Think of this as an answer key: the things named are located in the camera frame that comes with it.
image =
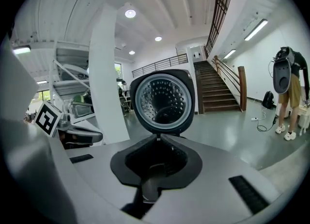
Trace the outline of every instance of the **khaki shorts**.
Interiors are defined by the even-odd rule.
[[[290,105],[292,108],[298,107],[301,96],[301,87],[299,78],[292,74],[291,82],[287,92],[279,95],[279,103],[288,103],[290,100]]]

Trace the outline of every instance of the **fluorescent light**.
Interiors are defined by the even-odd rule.
[[[15,54],[21,54],[21,53],[30,52],[31,48],[30,46],[23,46],[23,47],[14,48],[13,50]]]
[[[125,12],[125,16],[127,18],[133,18],[136,16],[136,11],[134,11],[133,9],[129,9]]]
[[[252,32],[250,32],[250,34],[245,37],[244,40],[248,41],[250,40],[255,34],[257,34],[259,32],[260,29],[262,29],[266,24],[268,23],[268,21],[266,19],[262,19],[260,23],[258,23],[258,25],[252,30]]]
[[[227,58],[228,58],[229,56],[231,56],[235,51],[236,51],[235,49],[231,50],[231,51],[224,57],[224,59],[227,59]]]
[[[39,82],[37,82],[37,84],[42,84],[42,83],[47,83],[47,81],[44,80],[44,81],[39,81]]]

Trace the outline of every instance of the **black shirt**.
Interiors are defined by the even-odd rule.
[[[293,54],[294,54],[294,64],[291,66],[291,73],[299,78],[299,71],[303,70],[306,99],[309,99],[309,77],[308,77],[307,62],[300,52],[293,51]]]

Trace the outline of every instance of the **backpack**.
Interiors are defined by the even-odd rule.
[[[271,91],[267,91],[265,97],[263,98],[262,105],[267,109],[272,109],[273,104],[274,104],[273,94]]]

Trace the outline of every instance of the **staircase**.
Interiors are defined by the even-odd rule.
[[[240,110],[226,83],[207,61],[194,63],[200,71],[203,112]]]

